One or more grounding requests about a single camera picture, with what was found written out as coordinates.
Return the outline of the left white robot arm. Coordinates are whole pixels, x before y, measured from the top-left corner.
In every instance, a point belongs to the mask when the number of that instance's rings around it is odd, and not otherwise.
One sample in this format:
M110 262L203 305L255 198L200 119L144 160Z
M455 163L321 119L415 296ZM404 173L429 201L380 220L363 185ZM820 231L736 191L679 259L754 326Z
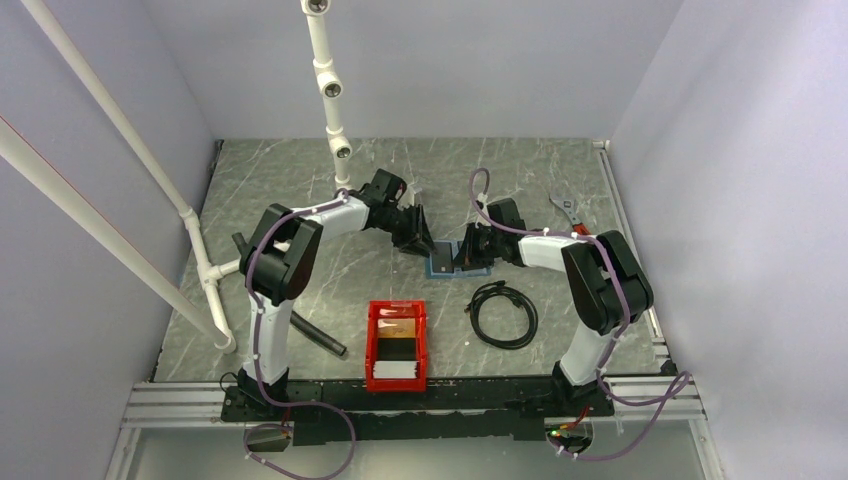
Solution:
M400 204L406 190L401 177L379 169L362 188L340 189L329 202L302 209L272 204L251 238L234 234L251 307L250 353L237 384L261 419L275 419L286 409L293 304L309 284L323 242L378 229L403 253L434 253L422 206Z

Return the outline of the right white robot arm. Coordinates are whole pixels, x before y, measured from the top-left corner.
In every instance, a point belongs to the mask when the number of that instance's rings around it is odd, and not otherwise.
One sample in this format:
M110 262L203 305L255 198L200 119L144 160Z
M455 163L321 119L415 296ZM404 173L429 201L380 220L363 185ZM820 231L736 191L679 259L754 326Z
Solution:
M482 222L467 225L453 264L467 270L491 266L500 259L567 276L581 324L554 365L550 392L557 411L574 415L599 389L598 379L620 330L653 306L652 287L617 230L598 235L528 230L511 198L492 202L486 213Z

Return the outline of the blue card holder wallet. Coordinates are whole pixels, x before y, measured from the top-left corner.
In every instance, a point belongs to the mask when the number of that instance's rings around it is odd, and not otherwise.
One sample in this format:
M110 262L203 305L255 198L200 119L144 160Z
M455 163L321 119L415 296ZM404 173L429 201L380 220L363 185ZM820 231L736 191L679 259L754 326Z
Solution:
M457 240L437 240L436 250L425 263L425 276L431 280L488 277L490 267L463 270L453 265L454 257L459 253L460 242Z

